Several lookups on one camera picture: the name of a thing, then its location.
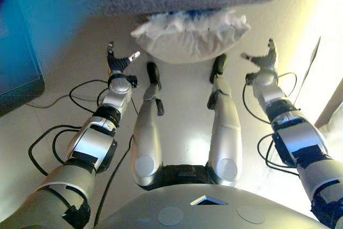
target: floor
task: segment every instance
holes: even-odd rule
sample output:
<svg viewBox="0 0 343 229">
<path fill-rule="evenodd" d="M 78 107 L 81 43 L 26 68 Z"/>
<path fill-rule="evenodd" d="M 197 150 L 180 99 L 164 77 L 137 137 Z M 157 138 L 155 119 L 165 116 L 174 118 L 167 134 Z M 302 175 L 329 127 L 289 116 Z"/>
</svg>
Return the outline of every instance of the floor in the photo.
<svg viewBox="0 0 343 229">
<path fill-rule="evenodd" d="M 309 211 L 310 202 L 298 178 L 270 170 L 257 154 L 257 141 L 270 133 L 271 128 L 255 120 L 244 109 L 241 94 L 245 74 L 255 71 L 256 68 L 241 60 L 239 54 L 243 51 L 263 54 L 266 52 L 268 38 L 273 37 L 280 53 L 279 73 L 296 71 L 301 80 L 307 68 L 306 62 L 318 39 L 316 33 L 310 33 L 309 23 L 302 23 L 302 21 L 311 17 L 315 4 L 315 0 L 274 0 L 265 4 L 235 8 L 238 13 L 247 15 L 252 30 L 228 51 L 228 65 L 224 73 L 224 77 L 232 87 L 232 97 L 236 103 L 242 127 L 243 175 L 236 187 L 262 195 L 312 217 Z M 46 82 L 46 91 L 42 97 L 33 102 L 37 105 L 48 104 L 60 95 L 68 93 L 79 83 L 91 79 L 106 80 L 107 43 L 114 40 L 117 56 L 127 56 L 133 53 L 139 47 L 129 33 L 137 24 L 135 16 L 93 16 L 88 18 L 78 33 L 68 43 L 61 46 L 59 51 L 47 55 L 36 49 Z M 304 38 L 310 44 L 303 46 L 302 51 L 299 52 L 300 40 Z M 206 108 L 207 98 L 211 92 L 208 77 L 213 61 L 172 65 L 156 60 L 142 51 L 141 57 L 126 70 L 127 74 L 138 77 L 139 87 L 133 90 L 132 95 L 137 107 L 141 105 L 144 91 L 148 86 L 148 76 L 145 70 L 148 61 L 156 62 L 161 74 L 160 98 L 165 107 L 165 115 L 159 118 L 159 126 L 164 164 L 204 165 L 207 161 L 214 118 L 214 113 Z M 285 77 L 280 84 L 285 92 L 289 92 L 293 81 Z M 313 85 L 309 83 L 307 87 L 311 88 Z M 94 100 L 103 88 L 105 86 L 101 83 L 89 84 L 80 88 L 76 94 Z M 308 101 L 306 96 L 301 98 L 299 105 L 304 107 L 304 113 L 309 115 L 315 113 L 312 118 L 315 121 L 318 111 L 304 105 Z M 325 98 L 322 100 L 323 98 L 318 97 L 319 101 L 324 102 Z M 82 101 L 82 103 L 95 110 L 94 102 Z M 255 114 L 264 117 L 250 88 L 247 91 L 247 103 Z M 0 220 L 9 216 L 43 179 L 27 156 L 29 145 L 54 125 L 82 125 L 88 117 L 89 113 L 75 106 L 68 98 L 64 98 L 49 109 L 22 106 L 0 118 L 2 142 L 0 160 L 3 165 L 3 169 L 0 169 L 3 181 L 0 191 L 3 196 L 6 196 L 0 200 Z M 110 173 L 128 147 L 135 119 L 136 113 L 130 105 L 115 137 L 118 148 L 114 160 L 110 168 L 96 178 L 91 205 L 93 212 L 87 228 L 91 228 L 93 224 L 95 211 Z M 38 162 L 47 171 L 51 171 L 58 165 L 51 152 L 53 136 L 52 134 L 46 137 L 34 150 Z M 71 137 L 72 134 L 60 137 L 58 153 L 61 155 L 65 153 Z M 266 151 L 266 145 L 267 142 L 264 143 L 263 151 Z M 272 159 L 278 160 L 275 151 L 273 151 Z M 126 158 L 111 184 L 100 219 L 106 218 L 143 193 L 144 191 L 136 186 L 132 179 L 129 158 Z"/>
</svg>

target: black cable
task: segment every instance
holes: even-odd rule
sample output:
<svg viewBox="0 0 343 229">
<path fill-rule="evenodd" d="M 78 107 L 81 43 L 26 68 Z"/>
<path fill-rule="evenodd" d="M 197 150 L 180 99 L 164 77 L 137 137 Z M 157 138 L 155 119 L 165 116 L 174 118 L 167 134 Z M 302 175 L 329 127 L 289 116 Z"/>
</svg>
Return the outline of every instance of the black cable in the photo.
<svg viewBox="0 0 343 229">
<path fill-rule="evenodd" d="M 28 148 L 28 156 L 31 160 L 31 162 L 33 163 L 33 165 L 39 170 L 39 172 L 41 172 L 43 175 L 47 176 L 49 173 L 47 173 L 39 164 L 38 162 L 35 160 L 35 158 L 33 157 L 32 154 L 32 150 L 33 147 L 35 147 L 37 145 L 38 142 L 40 142 L 47 134 L 49 134 L 51 131 L 57 129 L 57 128 L 71 128 L 71 129 L 80 129 L 81 127 L 77 127 L 77 126 L 72 126 L 72 125 L 68 125 L 68 124 L 60 124 L 60 125 L 56 125 L 54 127 L 51 127 L 50 129 L 46 130 L 37 140 L 35 140 L 34 143 L 31 144 L 31 146 Z"/>
<path fill-rule="evenodd" d="M 290 93 L 287 95 L 287 96 L 289 97 L 289 96 L 293 93 L 293 91 L 294 91 L 294 89 L 295 89 L 295 86 L 296 86 L 296 84 L 297 84 L 297 82 L 298 82 L 298 76 L 297 76 L 296 73 L 294 73 L 294 72 L 287 72 L 287 73 L 284 73 L 283 75 L 280 75 L 279 78 L 282 77 L 282 76 L 285 76 L 285 75 L 294 75 L 294 78 L 295 78 L 293 89 L 292 89 L 292 90 L 290 91 Z"/>
<path fill-rule="evenodd" d="M 264 122 L 264 123 L 267 123 L 267 124 L 270 124 L 270 122 L 266 121 L 266 120 L 263 120 L 261 118 L 259 118 L 258 116 L 256 116 L 255 114 L 253 114 L 250 109 L 248 108 L 247 104 L 245 103 L 245 88 L 247 87 L 247 84 L 244 85 L 243 87 L 243 92 L 242 92 L 242 100 L 243 100 L 243 104 L 246 108 L 246 110 L 249 112 L 250 115 L 252 115 L 253 117 L 255 117 L 257 120 L 261 121 L 261 122 Z"/>
<path fill-rule="evenodd" d="M 81 87 L 81 86 L 83 86 L 83 85 L 85 85 L 85 84 L 87 84 L 87 83 L 92 83 L 92 82 L 107 83 L 106 81 L 104 81 L 104 80 L 99 80 L 99 79 L 96 79 L 96 80 L 89 80 L 89 81 L 87 81 L 87 82 L 81 83 L 81 84 L 79 84 L 79 85 L 77 85 L 77 86 L 75 86 L 74 88 L 71 89 L 71 91 L 69 92 L 69 98 L 70 98 L 71 101 L 74 102 L 75 105 L 77 105 L 78 107 L 82 108 L 83 110 L 86 110 L 86 111 L 88 111 L 88 112 L 90 112 L 90 113 L 93 114 L 94 112 L 93 112 L 92 110 L 90 110 L 90 109 L 88 109 L 88 108 L 86 108 L 86 107 L 83 107 L 82 105 L 80 105 L 79 103 L 77 103 L 77 102 L 73 99 L 73 97 L 72 97 L 72 93 L 73 93 L 74 90 L 76 90 L 77 88 L 79 88 L 79 87 Z"/>
<path fill-rule="evenodd" d="M 29 103 L 26 103 L 25 105 L 26 106 L 30 106 L 30 107 L 34 107 L 34 108 L 40 108 L 40 109 L 45 109 L 45 108 L 49 108 L 49 107 L 52 107 L 54 104 L 56 104 L 59 100 L 63 99 L 63 98 L 66 98 L 66 97 L 69 97 L 69 94 L 66 94 L 66 95 L 62 95 L 60 96 L 58 99 L 56 99 L 53 103 L 47 105 L 47 106 L 37 106 L 36 104 L 29 104 Z M 93 100 L 93 99 L 84 99 L 84 98 L 80 98 L 78 96 L 75 96 L 73 95 L 72 96 L 73 98 L 75 99 L 79 99 L 79 100 L 84 100 L 84 101 L 89 101 L 89 102 L 96 102 L 96 100 Z"/>
<path fill-rule="evenodd" d="M 269 157 L 269 152 L 270 152 L 270 149 L 272 148 L 273 146 L 273 142 L 274 141 L 271 141 L 269 147 L 268 147 L 268 150 L 267 150 L 267 154 L 266 154 L 266 159 L 265 159 L 265 163 L 267 165 L 267 167 L 270 167 L 272 169 L 275 169 L 275 170 L 278 170 L 278 171 L 281 171 L 281 172 L 285 172 L 285 173 L 288 173 L 288 174 L 293 174 L 293 175 L 296 175 L 299 177 L 299 175 L 297 173 L 294 173 L 294 172 L 291 172 L 291 171 L 288 171 L 288 170 L 284 170 L 284 169 L 280 169 L 280 168 L 277 168 L 277 167 L 273 167 L 271 165 L 269 165 L 269 161 L 268 161 L 268 157 Z"/>
<path fill-rule="evenodd" d="M 136 105 L 135 105 L 135 102 L 133 101 L 133 98 L 131 98 L 131 102 L 133 104 L 133 108 L 135 109 L 136 111 L 136 114 L 138 115 L 138 111 L 137 111 L 137 108 L 136 108 Z"/>
<path fill-rule="evenodd" d="M 129 147 L 128 149 L 126 150 L 126 152 L 124 153 L 124 155 L 122 156 L 122 158 L 120 159 L 119 163 L 117 164 L 116 168 L 114 169 L 114 171 L 112 172 L 108 182 L 107 182 L 107 185 L 106 185 L 106 188 L 102 194 L 102 197 L 101 197 L 101 201 L 100 201 L 100 204 L 99 204 L 99 207 L 98 207 L 98 210 L 96 211 L 96 215 L 95 215 L 95 220 L 94 220 L 94 226 L 96 226 L 99 222 L 99 218 L 100 218 L 100 214 L 101 214 L 101 210 L 102 210 L 102 206 L 105 202 L 105 198 L 106 198 L 106 195 L 107 195 L 107 192 L 109 190 L 109 187 L 112 183 L 112 180 L 114 178 L 114 176 L 116 175 L 121 163 L 123 162 L 124 158 L 126 157 L 126 155 L 129 153 L 130 149 L 131 149 L 131 142 L 132 142 L 132 139 L 133 139 L 133 135 L 131 135 L 131 138 L 130 138 L 130 141 L 129 141 Z"/>
<path fill-rule="evenodd" d="M 96 98 L 96 105 L 99 106 L 99 101 L 100 101 L 100 96 L 102 95 L 102 93 L 104 93 L 106 90 L 108 90 L 108 88 L 104 88 L 98 95 L 98 97 Z"/>
<path fill-rule="evenodd" d="M 261 157 L 264 161 L 266 161 L 267 159 L 262 155 L 261 150 L 260 150 L 260 145 L 261 145 L 261 142 L 262 142 L 265 138 L 267 138 L 267 137 L 269 137 L 269 136 L 272 136 L 272 135 L 273 135 L 273 134 L 268 134 L 268 135 L 266 135 L 266 136 L 263 136 L 263 137 L 258 141 L 258 143 L 257 143 L 257 152 L 258 152 L 258 154 L 260 155 L 260 157 Z M 279 164 L 273 163 L 272 161 L 269 161 L 269 160 L 267 160 L 267 161 L 268 161 L 269 164 L 272 164 L 272 165 L 277 166 L 277 167 L 292 168 L 292 167 L 289 167 L 289 166 L 284 166 L 284 165 L 279 165 Z"/>
<path fill-rule="evenodd" d="M 54 140 L 53 140 L 53 154 L 55 156 L 55 158 L 57 159 L 58 162 L 60 162 L 61 164 L 64 164 L 64 161 L 59 157 L 59 155 L 57 154 L 56 152 L 56 141 L 58 139 L 58 137 L 64 133 L 64 132 L 67 132 L 67 131 L 74 131 L 74 132 L 78 132 L 79 130 L 74 130 L 74 129 L 65 129 L 65 130 L 62 130 L 60 131 L 58 134 L 56 134 Z"/>
</svg>

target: robot leg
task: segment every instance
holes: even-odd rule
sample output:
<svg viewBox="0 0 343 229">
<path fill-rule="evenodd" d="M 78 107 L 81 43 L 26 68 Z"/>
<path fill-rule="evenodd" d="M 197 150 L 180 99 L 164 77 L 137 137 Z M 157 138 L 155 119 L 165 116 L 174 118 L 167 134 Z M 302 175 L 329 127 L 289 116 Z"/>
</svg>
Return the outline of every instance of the robot leg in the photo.
<svg viewBox="0 0 343 229">
<path fill-rule="evenodd" d="M 159 129 L 156 122 L 158 115 L 163 115 L 163 105 L 157 99 L 160 84 L 151 80 L 150 86 L 144 94 L 144 101 L 140 108 L 133 132 L 131 151 L 131 172 L 137 185 L 149 189 L 161 178 L 162 153 Z"/>
<path fill-rule="evenodd" d="M 229 85 L 218 74 L 213 79 L 212 94 L 207 107 L 214 110 L 215 117 L 206 167 L 214 183 L 235 186 L 242 172 L 240 121 Z"/>
</svg>

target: pillow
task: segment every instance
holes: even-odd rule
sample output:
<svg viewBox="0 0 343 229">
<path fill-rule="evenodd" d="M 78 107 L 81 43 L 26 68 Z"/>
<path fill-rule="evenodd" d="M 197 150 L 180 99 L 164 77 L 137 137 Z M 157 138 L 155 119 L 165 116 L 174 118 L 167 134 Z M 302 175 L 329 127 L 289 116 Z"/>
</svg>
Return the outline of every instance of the pillow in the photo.
<svg viewBox="0 0 343 229">
<path fill-rule="evenodd" d="M 250 29 L 235 11 L 191 11 L 156 14 L 131 36 L 145 51 L 167 63 L 195 63 L 226 52 Z"/>
</svg>

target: black foot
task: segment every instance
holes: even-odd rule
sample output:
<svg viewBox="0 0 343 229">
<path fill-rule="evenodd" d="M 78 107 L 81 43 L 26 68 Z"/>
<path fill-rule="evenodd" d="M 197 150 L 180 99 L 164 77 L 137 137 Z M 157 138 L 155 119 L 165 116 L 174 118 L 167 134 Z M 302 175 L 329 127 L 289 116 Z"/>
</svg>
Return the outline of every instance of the black foot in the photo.
<svg viewBox="0 0 343 229">
<path fill-rule="evenodd" d="M 214 83 L 215 75 L 222 75 L 226 64 L 226 55 L 222 54 L 217 56 L 212 67 L 212 72 L 210 76 L 210 83 Z"/>
<path fill-rule="evenodd" d="M 160 73 L 157 65 L 154 62 L 149 62 L 146 64 L 146 70 L 148 71 L 149 79 L 151 84 L 157 84 L 159 89 L 162 88 L 160 81 Z"/>
</svg>

